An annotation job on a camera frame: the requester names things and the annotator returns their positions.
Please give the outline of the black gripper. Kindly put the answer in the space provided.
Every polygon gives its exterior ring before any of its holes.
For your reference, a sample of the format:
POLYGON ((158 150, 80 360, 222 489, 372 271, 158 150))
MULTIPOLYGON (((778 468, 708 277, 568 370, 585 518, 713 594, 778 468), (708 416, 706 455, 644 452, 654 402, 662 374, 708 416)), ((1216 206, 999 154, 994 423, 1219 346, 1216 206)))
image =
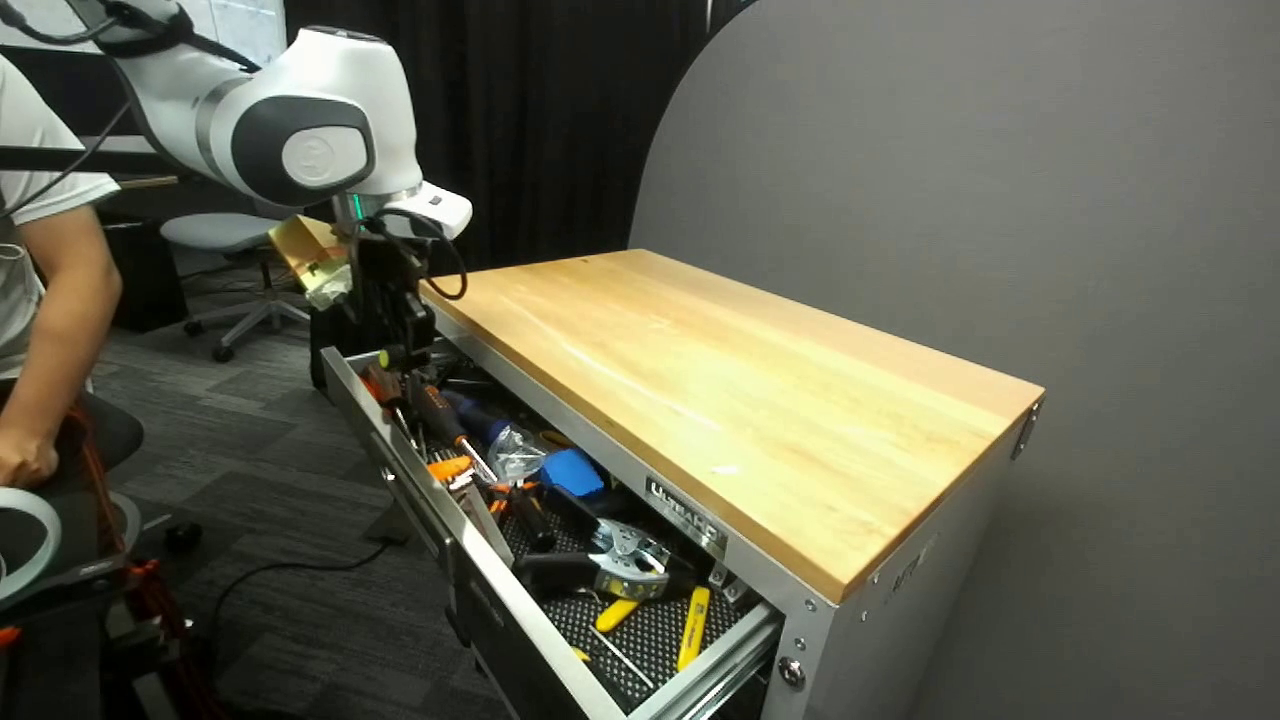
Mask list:
POLYGON ((366 242, 354 262, 354 350, 394 350, 415 358, 436 335, 436 315, 419 300, 419 262, 408 243, 366 242))

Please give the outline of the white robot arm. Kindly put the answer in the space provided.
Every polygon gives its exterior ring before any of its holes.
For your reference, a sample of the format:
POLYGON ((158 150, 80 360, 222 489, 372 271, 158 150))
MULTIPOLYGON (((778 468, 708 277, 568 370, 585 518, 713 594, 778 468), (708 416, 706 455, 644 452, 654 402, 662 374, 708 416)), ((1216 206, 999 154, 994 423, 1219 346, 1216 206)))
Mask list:
POLYGON ((40 46, 94 46, 123 79, 146 135, 188 171, 260 206, 377 202, 372 224, 457 242, 473 206, 415 159, 415 110, 396 48, 302 29, 268 64, 196 34, 182 0, 62 0, 80 34, 50 34, 16 4, 3 25, 40 46))

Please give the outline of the person's forearm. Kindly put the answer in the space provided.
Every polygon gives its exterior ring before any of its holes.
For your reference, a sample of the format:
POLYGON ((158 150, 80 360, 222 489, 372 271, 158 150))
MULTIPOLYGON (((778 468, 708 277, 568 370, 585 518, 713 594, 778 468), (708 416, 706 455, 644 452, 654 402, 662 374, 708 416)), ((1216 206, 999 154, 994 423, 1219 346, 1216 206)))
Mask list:
POLYGON ((112 330, 119 271, 94 208, 19 224, 16 242, 46 277, 46 300, 0 431, 51 445, 112 330))

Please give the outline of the person's hand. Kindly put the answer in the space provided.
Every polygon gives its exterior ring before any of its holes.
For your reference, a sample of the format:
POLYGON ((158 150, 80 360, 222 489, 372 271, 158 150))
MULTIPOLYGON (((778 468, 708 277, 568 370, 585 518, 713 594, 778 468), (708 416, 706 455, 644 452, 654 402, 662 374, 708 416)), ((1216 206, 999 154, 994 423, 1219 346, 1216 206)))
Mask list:
POLYGON ((62 468, 57 441, 26 423, 0 423, 0 486, 46 486, 62 468))

